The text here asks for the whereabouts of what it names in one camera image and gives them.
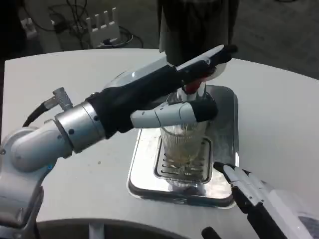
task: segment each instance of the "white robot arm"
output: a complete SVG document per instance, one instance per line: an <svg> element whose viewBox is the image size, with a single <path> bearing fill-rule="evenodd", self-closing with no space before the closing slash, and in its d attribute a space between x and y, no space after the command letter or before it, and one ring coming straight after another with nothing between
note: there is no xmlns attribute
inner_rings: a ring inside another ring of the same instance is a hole
<svg viewBox="0 0 319 239"><path fill-rule="evenodd" d="M25 127L8 135L0 148L0 238L24 238L32 231L43 200L41 183L58 158L67 158L109 139L116 132L212 120L214 100L160 104L149 103L207 74L231 60L231 46L218 46L187 64L172 66L162 57L136 71L123 74L116 83L72 107L63 90L42 103ZM34 118L60 104L65 112L41 128L28 127Z"/></svg>

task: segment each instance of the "drip tray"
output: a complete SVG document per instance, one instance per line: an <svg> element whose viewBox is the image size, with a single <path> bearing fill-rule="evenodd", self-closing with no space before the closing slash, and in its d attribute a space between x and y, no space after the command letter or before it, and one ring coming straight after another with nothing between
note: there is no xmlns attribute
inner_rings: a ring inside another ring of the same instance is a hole
<svg viewBox="0 0 319 239"><path fill-rule="evenodd" d="M139 132L128 190L138 198L229 208L233 206L230 185L214 168L214 161L239 166L237 97L223 86L206 86L218 105L218 116L209 124L199 158L178 164L165 157L160 129Z"/></svg>
<svg viewBox="0 0 319 239"><path fill-rule="evenodd" d="M159 151L154 168L155 176L187 183L205 183L210 179L212 162L212 143L203 138L198 156L191 162L180 163L167 157L159 138Z"/></svg>

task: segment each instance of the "wire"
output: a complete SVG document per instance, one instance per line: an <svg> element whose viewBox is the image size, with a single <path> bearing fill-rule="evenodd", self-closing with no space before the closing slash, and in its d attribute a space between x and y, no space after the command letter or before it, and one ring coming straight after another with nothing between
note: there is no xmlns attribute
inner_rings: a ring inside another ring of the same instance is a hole
<svg viewBox="0 0 319 239"><path fill-rule="evenodd" d="M81 49L84 49L84 46L83 46L83 42L82 42L82 36L81 36L81 32L80 32L80 28L79 28L79 23L78 23L78 20L77 20L77 17L76 17L76 14L74 12L74 9L70 3L69 0L66 0L66 3L68 4L68 6L70 7L71 9L71 12L72 12L72 16L73 16L73 19L74 19L74 22L75 22L75 25L76 25L76 28L77 28L77 34L76 34L76 37L78 38L79 40L79 43L80 43L80 46L81 46Z"/></svg>
<svg viewBox="0 0 319 239"><path fill-rule="evenodd" d="M72 7L79 7L79 8L82 9L82 12L81 12L80 16L85 13L85 15L86 15L87 17L89 17L89 13L88 13L88 11L87 11L87 9L86 9L87 0L86 0L86 3L84 4L84 6L79 5L79 4L77 4L77 5L76 5L76 4L71 4L71 5L72 5ZM49 9L56 8L56 7L62 7L62 6L67 6L67 7L69 7L68 4L62 3L62 4L51 5L51 6L49 6Z"/></svg>
<svg viewBox="0 0 319 239"><path fill-rule="evenodd" d="M45 107L44 102L40 104L26 119L23 124L23 127L28 127L33 121L35 121L40 115L44 112L47 112L48 109Z"/></svg>
<svg viewBox="0 0 319 239"><path fill-rule="evenodd" d="M28 12L28 10L26 9L24 2L22 2L22 7L23 7L25 13L28 15L28 17L32 20L32 22L33 22L33 24L34 24L35 26L37 26L38 28L40 28L40 29L43 30L43 31L52 31L52 32L55 32L55 29L47 29L47 28L44 28L44 27L40 26L40 25L32 18L32 16L30 15L30 13Z"/></svg>
<svg viewBox="0 0 319 239"><path fill-rule="evenodd" d="M122 26L119 26L119 28L122 29L127 34L132 35L133 37L137 38L141 43L141 48L144 48L144 42L139 36L136 36L135 34L131 33L129 30L127 30L126 28L124 28Z"/></svg>

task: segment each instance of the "grate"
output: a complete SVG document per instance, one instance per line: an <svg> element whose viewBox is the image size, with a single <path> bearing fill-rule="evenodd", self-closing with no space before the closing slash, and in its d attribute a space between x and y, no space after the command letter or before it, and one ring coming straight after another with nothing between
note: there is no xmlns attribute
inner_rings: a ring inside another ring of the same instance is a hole
<svg viewBox="0 0 319 239"><path fill-rule="evenodd" d="M211 162L212 143L207 137L203 137L198 157L187 163L175 162L173 158L168 158L159 138L159 152L154 173L157 177L173 181L205 183L210 179Z"/></svg>

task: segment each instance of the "table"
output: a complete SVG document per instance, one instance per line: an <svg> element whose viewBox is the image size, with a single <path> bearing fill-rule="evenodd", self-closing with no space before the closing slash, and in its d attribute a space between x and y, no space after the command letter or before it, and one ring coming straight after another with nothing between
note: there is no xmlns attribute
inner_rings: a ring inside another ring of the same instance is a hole
<svg viewBox="0 0 319 239"><path fill-rule="evenodd" d="M158 56L158 50L111 49L61 52L5 63L2 138L22 126L52 91L64 86L73 104L82 102L124 70ZM238 97L241 167L273 186L294 191L319 215L317 181L319 82L315 79L233 59L209 81L230 87ZM40 126L56 113L42 115ZM212 226L223 239L257 235L240 210L177 205L132 197L126 189L138 131L116 134L81 154L59 159L45 178L38 222L97 218L161 228L201 238Z"/></svg>

